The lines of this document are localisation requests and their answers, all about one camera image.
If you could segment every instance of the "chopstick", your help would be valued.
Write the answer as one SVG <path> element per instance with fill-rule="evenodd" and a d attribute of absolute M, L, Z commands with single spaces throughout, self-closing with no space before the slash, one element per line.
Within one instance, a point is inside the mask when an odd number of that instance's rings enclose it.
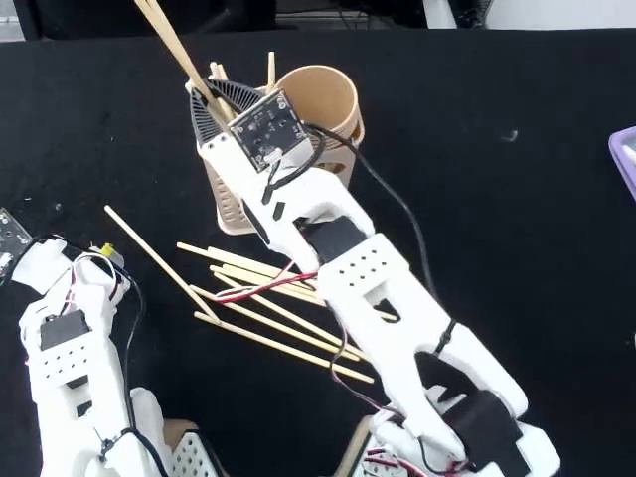
<path fill-rule="evenodd" d="M 210 70 L 212 71 L 215 80 L 228 80 L 228 75 L 226 75 L 223 65 L 219 65 L 217 62 L 211 62 Z M 230 108 L 230 105 L 222 98 L 219 98 L 219 105 L 221 106 L 221 110 L 226 116 L 226 119 L 228 121 L 232 121 L 235 118 L 235 114 Z"/>
<path fill-rule="evenodd" d="M 274 52 L 267 55 L 267 87 L 265 93 L 270 94 L 276 85 L 276 56 Z"/>
<path fill-rule="evenodd" d="M 155 260 L 155 262 L 165 271 L 170 278 L 172 278 L 179 287 L 186 294 L 192 298 L 192 300 L 201 307 L 203 311 L 205 311 L 212 319 L 219 320 L 219 317 L 215 314 L 214 311 L 210 309 L 208 304 L 194 291 L 190 289 L 188 283 L 185 282 L 181 276 L 164 260 L 159 253 L 157 253 L 147 242 L 144 240 L 115 210 L 112 209 L 111 206 L 105 206 L 103 208 L 106 213 L 130 236 L 131 239 L 135 240 L 137 244 L 150 255 L 150 257 Z"/>
<path fill-rule="evenodd" d="M 213 246 L 205 250 L 204 248 L 198 248 L 196 246 L 188 245 L 187 243 L 182 243 L 178 241 L 177 248 L 184 251 L 188 251 L 190 253 L 196 253 L 198 255 L 205 256 L 207 258 L 211 258 L 216 261 L 220 261 L 222 263 L 229 263 L 231 265 L 235 265 L 240 268 L 244 268 L 246 270 L 255 271 L 257 273 L 260 273 L 261 275 L 269 276 L 270 278 L 273 278 L 274 276 L 277 276 L 280 273 L 280 268 L 267 265 L 266 263 L 261 263 L 260 261 L 252 260 L 251 258 L 237 255 L 229 251 L 221 250 L 219 248 L 214 248 Z M 295 273 L 286 271 L 280 274 L 279 278 L 291 278 L 294 276 L 296 276 Z M 305 280 L 305 281 L 310 284 L 315 283 L 315 280 Z M 310 286 L 305 285 L 304 283 L 298 283 L 297 286 L 311 290 Z"/>
<path fill-rule="evenodd" d="M 211 300 L 214 300 L 214 294 L 210 293 L 207 290 L 204 290 L 203 288 L 200 288 L 196 285 L 190 285 L 190 288 L 197 294 L 199 294 L 200 296 L 203 296 L 205 298 L 209 298 Z M 259 323 L 262 323 L 265 326 L 269 326 L 270 328 L 273 328 L 275 330 L 280 331 L 281 333 L 284 333 L 286 335 L 289 335 L 293 338 L 296 338 L 300 341 L 304 341 L 305 343 L 309 343 L 310 345 L 313 345 L 317 348 L 320 348 L 321 350 L 324 351 L 328 351 L 329 353 L 338 353 L 338 347 L 334 346 L 334 345 L 330 345 L 328 343 L 325 343 L 324 341 L 320 341 L 316 338 L 314 338 L 313 336 L 309 336 L 306 335 L 304 333 L 301 333 L 297 330 L 294 330 L 293 328 L 290 328 L 288 326 L 285 326 L 281 323 L 278 323 L 277 321 L 274 321 L 272 319 L 269 319 L 263 315 L 261 315 L 260 313 L 256 313 L 254 311 L 248 310 L 247 308 L 244 308 L 240 305 L 236 305 L 235 303 L 223 303 L 224 306 L 230 308 L 231 310 L 234 310 L 237 313 L 240 313 L 241 315 L 246 316 L 247 318 L 251 318 L 252 320 L 258 321 Z M 360 361 L 360 358 L 358 358 L 356 355 L 353 355 L 349 352 L 343 352 L 342 354 L 343 358 L 347 358 L 349 360 L 352 361 Z"/>
<path fill-rule="evenodd" d="M 318 365 L 322 368 L 329 369 L 330 367 L 329 361 L 324 360 L 322 358 L 318 358 L 317 356 L 311 355 L 309 353 L 305 353 L 304 351 L 297 350 L 296 348 L 292 348 L 291 346 L 283 345 L 282 343 L 278 343 L 277 341 L 271 340 L 269 338 L 265 338 L 264 336 L 260 336 L 256 333 L 252 333 L 251 331 L 247 331 L 244 328 L 233 325 L 231 323 L 227 323 L 221 320 L 215 320 L 214 318 L 211 318 L 205 313 L 201 313 L 200 311 L 195 311 L 194 314 L 195 314 L 195 317 L 199 318 L 200 320 L 206 321 L 210 324 L 218 326 L 219 328 L 230 331 L 232 333 L 241 335 L 244 338 L 248 338 L 252 341 L 268 346 L 282 353 L 295 356 L 296 358 L 300 358 L 301 360 L 307 361 L 309 363 L 313 363 L 314 365 Z M 348 376 L 355 380 L 362 381 L 363 383 L 372 384 L 375 381 L 373 378 L 367 375 L 363 375 L 362 373 L 358 373 L 357 371 L 351 370 L 341 365 L 333 365 L 333 369 L 339 374 Z"/>
<path fill-rule="evenodd" d="M 163 40 L 168 50 L 172 53 L 175 60 L 181 65 L 181 68 L 190 78 L 190 81 L 194 87 L 205 97 L 207 100 L 207 110 L 213 120 L 219 125 L 224 132 L 229 132 L 228 123 L 224 118 L 223 113 L 220 111 L 220 106 L 215 98 L 210 93 L 210 89 L 206 86 L 201 76 L 197 72 L 197 68 L 188 56 L 188 52 L 184 48 L 183 44 L 179 40 L 179 37 L 175 33 L 174 29 L 170 25 L 170 22 L 163 13 L 163 10 L 159 6 L 156 0 L 134 0 L 135 4 L 141 10 L 141 12 L 148 20 L 148 23 L 157 32 L 157 35 Z"/>
<path fill-rule="evenodd" d="M 236 278 L 247 283 L 262 285 L 269 282 L 271 278 L 278 276 L 279 274 L 279 278 L 292 278 L 297 276 L 295 273 L 289 271 L 280 273 L 280 269 L 276 268 L 275 266 L 252 260 L 251 258 L 237 255 L 235 253 L 221 250 L 219 248 L 214 248 L 213 246 L 210 246 L 207 250 L 205 250 L 204 248 L 198 248 L 196 246 L 178 241 L 177 248 L 188 251 L 190 253 L 204 256 L 206 258 L 211 258 L 212 260 L 220 261 L 224 264 L 223 268 L 220 268 L 216 265 L 211 265 L 210 270 L 212 272 L 231 276 L 232 278 Z M 313 279 L 303 281 L 304 282 L 299 281 L 296 283 L 288 283 L 285 285 L 277 286 L 272 288 L 272 290 L 290 296 L 292 298 L 296 298 L 298 300 L 312 303 L 314 305 L 323 307 L 326 306 L 325 302 L 319 299 L 315 292 L 310 288 L 310 286 L 316 284 L 316 281 Z M 398 319 L 391 313 L 379 310 L 377 311 L 380 317 L 384 320 L 396 321 Z"/>
<path fill-rule="evenodd" d="M 231 278 L 228 278 L 225 275 L 222 275 L 220 273 L 215 273 L 215 278 L 219 279 L 226 285 L 231 286 L 232 288 L 236 288 L 240 286 L 237 282 L 235 282 Z M 279 306 L 276 303 L 269 301 L 268 299 L 260 295 L 252 295 L 250 298 L 256 301 L 257 303 L 260 303 L 262 306 L 269 308 L 274 313 L 278 313 L 283 318 L 286 318 L 289 321 L 294 322 L 298 326 L 303 327 L 305 330 L 314 333 L 315 335 L 321 337 L 322 339 L 329 341 L 338 347 L 342 345 L 342 340 L 340 340 L 336 336 L 332 335 L 331 333 L 328 333 L 327 331 L 323 330 L 319 326 L 316 326 L 313 323 L 310 323 L 309 321 L 304 320 L 303 318 L 300 318 L 298 315 L 293 314 L 292 312 L 290 312 L 289 310 L 286 310 L 282 306 Z M 345 347 L 345 350 L 351 352 L 352 354 L 356 356 L 359 356 L 365 361 L 369 360 L 362 351 L 360 351 L 358 348 L 350 344 L 347 344 L 347 346 Z"/>

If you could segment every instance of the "white robotic arm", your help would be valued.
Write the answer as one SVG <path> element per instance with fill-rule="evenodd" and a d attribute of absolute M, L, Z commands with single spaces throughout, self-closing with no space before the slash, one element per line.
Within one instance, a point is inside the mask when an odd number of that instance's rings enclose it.
<path fill-rule="evenodd" d="M 465 475 L 557 472 L 559 459 L 546 435 L 517 422 L 528 408 L 522 389 L 474 334 L 435 302 L 387 238 L 375 233 L 369 216 L 335 176 L 311 168 L 271 190 L 272 176 L 284 177 L 298 167 L 298 151 L 307 150 L 309 138 L 291 148 L 289 157 L 278 155 L 277 165 L 275 161 L 264 167 L 256 164 L 251 143 L 245 147 L 246 124 L 254 134 L 262 128 L 262 138 L 271 142 L 269 150 L 284 150 L 284 144 L 275 143 L 276 135 L 284 134 L 272 132 L 277 119 L 275 111 L 268 112 L 269 104 L 291 107 L 276 91 L 231 122 L 230 133 L 199 142 L 198 150 L 241 201 L 265 244 L 288 256 L 303 272 L 318 270 L 319 295 L 370 357 L 392 406 L 404 418 L 397 426 L 378 416 L 376 434 L 398 454 L 414 458 L 416 450 L 418 462 L 424 458 L 422 442 L 431 461 L 476 464 L 467 467 Z M 314 237 L 308 235 L 305 226 L 324 217 L 336 220 L 324 224 Z M 397 312 L 398 322 L 384 321 L 374 309 L 383 300 Z M 414 358 L 418 352 L 434 354 L 460 370 L 480 393 L 440 415 L 422 385 Z M 483 445 L 475 432 L 482 433 L 483 442 L 489 440 L 488 433 L 499 435 Z M 508 446 L 505 452 L 497 449 L 502 445 Z M 502 452 L 506 455 L 496 461 Z"/>
<path fill-rule="evenodd" d="M 35 242 L 12 276 L 44 295 L 20 319 L 38 410 L 41 475 L 159 476 L 140 441 L 132 433 L 121 435 L 131 422 L 119 358 L 109 335 L 115 307 L 130 283 L 112 266 L 109 274 L 96 265 L 99 257 L 110 263 L 103 255 L 82 253 L 70 260 L 63 254 L 66 247 L 60 238 Z M 155 396 L 135 389 L 131 402 L 136 428 L 167 468 L 171 452 L 163 442 L 163 417 Z"/>

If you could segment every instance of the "circuit board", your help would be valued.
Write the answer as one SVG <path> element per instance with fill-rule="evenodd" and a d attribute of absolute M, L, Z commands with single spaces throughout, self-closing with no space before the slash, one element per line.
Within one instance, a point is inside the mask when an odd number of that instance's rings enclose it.
<path fill-rule="evenodd" d="M 0 208 L 0 279 L 27 247 L 31 236 L 6 209 Z"/>
<path fill-rule="evenodd" d="M 282 91 L 255 104 L 230 125 L 230 131 L 257 172 L 265 170 L 307 138 L 307 132 Z"/>

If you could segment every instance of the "brown paper cup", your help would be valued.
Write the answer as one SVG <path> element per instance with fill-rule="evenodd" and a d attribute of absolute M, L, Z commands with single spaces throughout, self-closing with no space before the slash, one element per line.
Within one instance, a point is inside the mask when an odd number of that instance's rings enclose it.
<path fill-rule="evenodd" d="M 361 127 L 356 87 L 335 68 L 324 65 L 298 68 L 282 77 L 276 87 L 285 91 L 298 116 L 307 122 L 330 129 L 345 139 Z M 334 139 L 326 139 L 327 149 L 340 145 Z"/>

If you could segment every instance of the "black table surface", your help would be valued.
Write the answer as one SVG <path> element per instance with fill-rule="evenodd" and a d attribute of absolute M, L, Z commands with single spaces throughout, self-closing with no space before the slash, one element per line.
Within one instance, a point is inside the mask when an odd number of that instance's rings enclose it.
<path fill-rule="evenodd" d="M 607 149 L 636 123 L 636 31 L 259 33 L 187 38 L 203 69 L 265 81 L 332 65 L 358 87 L 364 151 L 418 215 L 449 313 L 519 381 L 562 475 L 632 465 L 636 208 Z M 112 204 L 188 281 L 217 289 L 177 240 L 282 263 L 216 224 L 179 68 L 156 39 L 0 46 L 0 205 L 30 231 L 112 241 L 148 299 L 131 381 L 197 422 L 233 475 L 328 475 L 372 410 L 317 367 L 215 329 L 103 212 Z M 510 138 L 517 131 L 516 140 Z M 357 168 L 351 190 L 419 273 L 401 210 Z M 0 472 L 40 453 L 17 321 L 0 292 Z M 328 313 L 281 301 L 335 331 Z M 134 310 L 116 316 L 121 345 Z M 227 319 L 245 323 L 234 313 Z M 382 398 L 381 386 L 357 385 Z"/>

